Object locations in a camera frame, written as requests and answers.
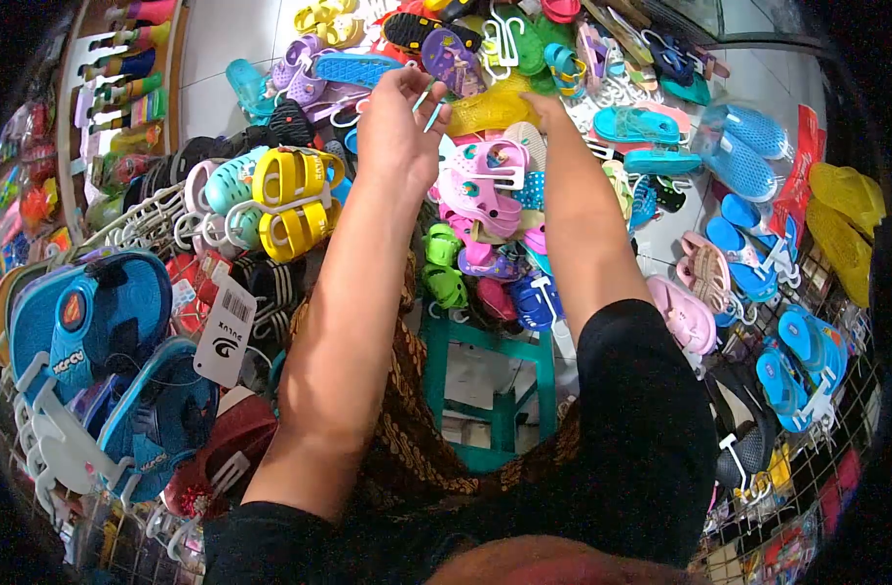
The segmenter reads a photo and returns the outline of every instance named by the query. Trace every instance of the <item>price tag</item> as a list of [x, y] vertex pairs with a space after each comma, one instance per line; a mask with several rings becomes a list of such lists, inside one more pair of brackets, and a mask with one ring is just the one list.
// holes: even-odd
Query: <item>price tag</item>
[[196, 373], [227, 388], [238, 383], [255, 310], [252, 293], [227, 274], [218, 278], [218, 294], [193, 358]]

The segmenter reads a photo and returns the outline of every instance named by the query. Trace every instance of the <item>teal stool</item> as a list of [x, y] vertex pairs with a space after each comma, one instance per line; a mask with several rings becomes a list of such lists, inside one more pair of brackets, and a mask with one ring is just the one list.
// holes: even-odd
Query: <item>teal stool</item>
[[[541, 441], [557, 430], [557, 382], [554, 375], [554, 340], [549, 331], [540, 335], [537, 345], [504, 339], [468, 325], [453, 322], [445, 315], [435, 318], [424, 311], [421, 337], [427, 343], [424, 368], [424, 396], [433, 411], [437, 429], [442, 429], [443, 409], [482, 418], [491, 423], [490, 449], [451, 443], [456, 454], [474, 474], [495, 471], [514, 459], [514, 418], [534, 394], [537, 394], [541, 420]], [[474, 345], [507, 357], [526, 359], [537, 365], [537, 380], [514, 402], [514, 391], [493, 395], [491, 410], [446, 398], [446, 362], [451, 340]]]

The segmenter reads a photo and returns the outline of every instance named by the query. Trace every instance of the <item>hand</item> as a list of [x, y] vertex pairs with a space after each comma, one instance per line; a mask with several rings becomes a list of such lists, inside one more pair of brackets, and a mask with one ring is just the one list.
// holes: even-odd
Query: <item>hand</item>
[[563, 102], [557, 97], [546, 97], [532, 92], [519, 94], [541, 117], [541, 132], [547, 134], [557, 123], [569, 122], [569, 114], [563, 107]]
[[411, 112], [432, 78], [415, 67], [388, 71], [371, 92], [368, 111], [358, 123], [358, 177], [381, 181], [419, 203], [440, 174], [440, 140], [452, 117], [444, 105], [437, 121], [424, 128], [446, 85], [433, 84], [417, 111]]

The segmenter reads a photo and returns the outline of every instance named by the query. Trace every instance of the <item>white tiled floor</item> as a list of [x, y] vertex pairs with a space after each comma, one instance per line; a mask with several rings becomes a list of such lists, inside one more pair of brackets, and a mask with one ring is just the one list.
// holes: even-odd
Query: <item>white tiled floor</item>
[[[296, 37], [292, 26], [295, 12], [306, 0], [254, 0], [238, 3], [233, 0], [194, 0], [190, 9], [186, 47], [183, 56], [180, 111], [180, 140], [194, 136], [229, 136], [245, 128], [247, 123], [239, 109], [234, 92], [224, 75], [233, 60], [244, 58], [265, 73], [281, 58]], [[356, 12], [370, 21], [370, 8], [360, 6]], [[750, 0], [723, 0], [727, 33], [771, 32], [770, 21]], [[729, 79], [716, 77], [710, 81], [714, 100], [732, 99], [753, 105], [777, 118], [789, 132], [796, 131], [797, 105], [814, 108], [820, 126], [826, 127], [822, 75], [815, 59], [801, 53], [764, 50], [718, 51], [717, 56], [729, 63], [733, 74]], [[681, 106], [698, 126], [703, 108], [668, 99], [669, 105]], [[675, 264], [681, 255], [678, 240], [686, 230], [700, 230], [717, 212], [716, 201], [709, 195], [706, 173], [692, 177], [694, 188], [687, 193], [686, 204], [676, 214], [663, 214], [657, 221], [638, 230], [637, 239], [650, 258], [639, 261], [647, 274], [675, 278]], [[473, 362], [450, 375], [457, 384], [448, 395], [471, 404], [490, 406], [495, 386], [509, 386], [510, 378], [518, 394], [533, 380], [532, 365], [510, 363], [496, 366], [485, 380], [475, 372]], [[576, 392], [575, 362], [557, 357], [557, 385], [561, 396]], [[536, 401], [528, 409], [531, 422], [536, 422]]]

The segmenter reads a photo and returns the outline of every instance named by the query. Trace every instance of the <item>purple sandal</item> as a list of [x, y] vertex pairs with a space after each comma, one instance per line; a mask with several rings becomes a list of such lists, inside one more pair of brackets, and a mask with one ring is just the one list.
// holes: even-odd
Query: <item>purple sandal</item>
[[462, 39], [447, 28], [431, 32], [421, 48], [424, 68], [446, 84], [460, 98], [470, 98], [485, 91], [479, 60], [462, 44]]
[[288, 98], [301, 106], [311, 104], [323, 93], [326, 81], [312, 78], [307, 73], [313, 66], [313, 59], [323, 49], [323, 41], [313, 34], [303, 35], [290, 43], [287, 53], [271, 69], [271, 79], [279, 92], [286, 92]]

